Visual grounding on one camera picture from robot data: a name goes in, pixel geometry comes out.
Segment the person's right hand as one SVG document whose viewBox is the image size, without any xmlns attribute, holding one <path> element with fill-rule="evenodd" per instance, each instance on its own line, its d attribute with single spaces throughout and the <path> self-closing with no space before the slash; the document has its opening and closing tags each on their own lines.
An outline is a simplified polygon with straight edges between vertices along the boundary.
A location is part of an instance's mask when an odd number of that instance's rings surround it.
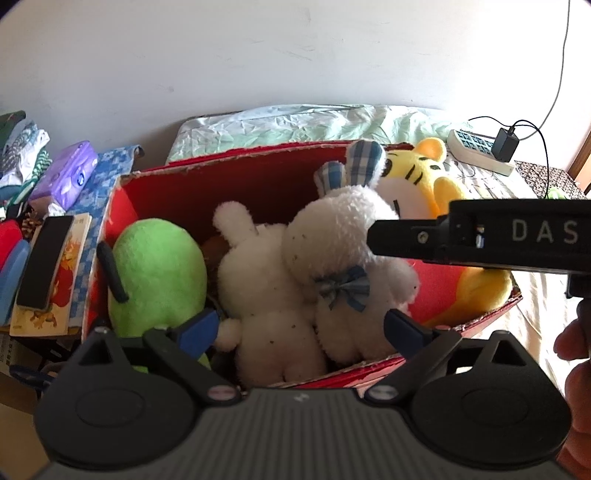
<svg viewBox="0 0 591 480">
<path fill-rule="evenodd" d="M 577 306 L 577 318 L 556 338 L 554 352 L 566 361 L 584 359 L 565 382 L 565 398 L 572 413 L 569 435 L 559 463 L 578 479 L 590 478 L 590 300 Z"/>
</svg>

